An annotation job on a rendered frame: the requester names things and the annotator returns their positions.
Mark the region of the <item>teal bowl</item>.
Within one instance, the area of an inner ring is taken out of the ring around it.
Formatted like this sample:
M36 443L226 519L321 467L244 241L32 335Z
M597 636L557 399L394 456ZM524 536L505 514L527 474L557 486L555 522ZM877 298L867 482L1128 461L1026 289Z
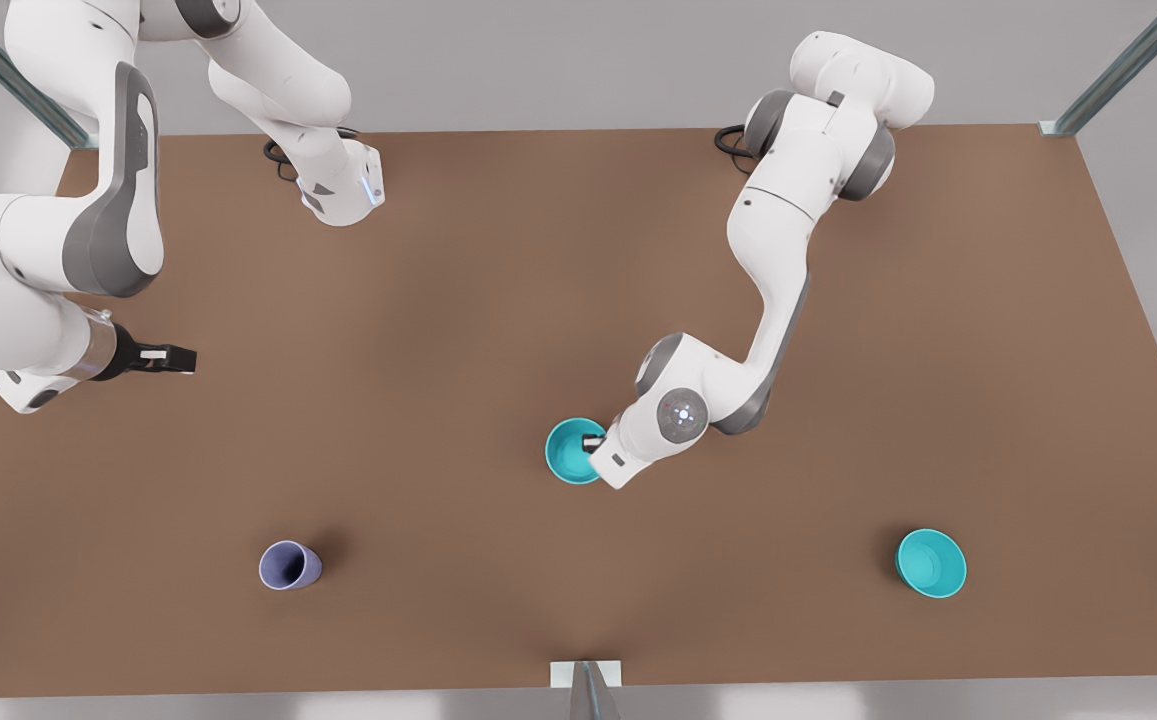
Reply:
M583 442L587 436L604 438L604 434L600 424L581 416L558 423L550 429L543 450L551 473L570 486L584 486L597 480L598 473L590 464L590 451Z
M912 530L896 548L896 570L902 583L924 597L945 600L965 587L967 561L953 538L939 530Z

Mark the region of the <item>purple cup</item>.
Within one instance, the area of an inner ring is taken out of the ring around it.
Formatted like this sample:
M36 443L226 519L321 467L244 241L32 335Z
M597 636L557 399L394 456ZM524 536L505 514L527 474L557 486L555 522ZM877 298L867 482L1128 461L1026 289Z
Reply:
M258 575L272 592L294 592L317 582L323 565L320 557L305 544L281 539L261 553Z

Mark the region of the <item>silver frame post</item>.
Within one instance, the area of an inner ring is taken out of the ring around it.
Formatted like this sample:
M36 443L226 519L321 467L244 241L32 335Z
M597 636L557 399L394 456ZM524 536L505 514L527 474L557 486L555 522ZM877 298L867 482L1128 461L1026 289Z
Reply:
M552 661L550 686L568 689L568 720L622 720L611 693L622 686L622 661Z
M1095 119L1096 115L1123 91L1132 79L1138 76L1142 69L1157 58L1157 17L1117 56L1108 67L1103 69L1084 91L1073 100L1057 118L1040 120L1040 135L1075 137Z
M75 119L71 118L71 113L29 82L1 46L0 86L71 150L97 149L97 137L86 132Z

